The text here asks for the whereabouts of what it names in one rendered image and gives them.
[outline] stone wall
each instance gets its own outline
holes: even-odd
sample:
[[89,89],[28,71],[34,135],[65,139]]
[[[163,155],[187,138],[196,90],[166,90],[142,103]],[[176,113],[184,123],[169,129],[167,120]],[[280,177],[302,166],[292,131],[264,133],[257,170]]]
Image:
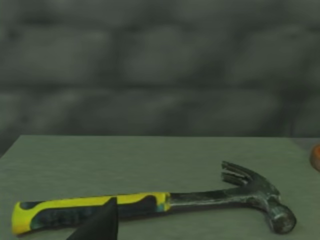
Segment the stone wall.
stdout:
[[320,136],[318,0],[0,0],[20,134]]

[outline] claw hammer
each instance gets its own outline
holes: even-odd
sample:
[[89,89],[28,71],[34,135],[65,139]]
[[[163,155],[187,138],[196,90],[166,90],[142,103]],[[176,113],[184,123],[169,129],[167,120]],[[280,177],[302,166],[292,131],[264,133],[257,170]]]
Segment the claw hammer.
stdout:
[[286,234],[296,225],[294,213],[280,203],[280,193],[266,178],[245,167],[223,161],[222,180],[237,187],[188,193],[145,192],[17,202],[12,214],[15,235],[33,230],[82,224],[112,198],[117,198],[120,219],[154,215],[201,206],[243,206],[263,211],[271,229]]

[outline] gray wall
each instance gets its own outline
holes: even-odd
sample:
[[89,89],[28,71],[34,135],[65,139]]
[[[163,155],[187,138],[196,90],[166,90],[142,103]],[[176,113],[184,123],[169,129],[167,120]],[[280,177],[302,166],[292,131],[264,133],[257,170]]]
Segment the gray wall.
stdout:
[[20,134],[320,136],[319,0],[0,0]]

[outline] orange object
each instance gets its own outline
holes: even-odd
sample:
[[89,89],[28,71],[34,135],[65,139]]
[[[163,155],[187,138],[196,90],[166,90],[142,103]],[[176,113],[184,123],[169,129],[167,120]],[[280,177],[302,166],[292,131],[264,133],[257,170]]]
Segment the orange object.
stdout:
[[320,172],[320,144],[313,147],[310,156],[310,163],[314,169]]

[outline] yellow and black handle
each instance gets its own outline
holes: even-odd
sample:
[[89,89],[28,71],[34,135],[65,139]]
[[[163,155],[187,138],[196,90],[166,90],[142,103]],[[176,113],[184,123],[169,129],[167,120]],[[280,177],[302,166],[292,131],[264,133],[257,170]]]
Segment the yellow and black handle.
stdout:
[[12,214],[12,232],[20,235],[44,228],[77,226],[114,197],[117,198],[120,219],[163,213],[170,209],[168,192],[17,202]]

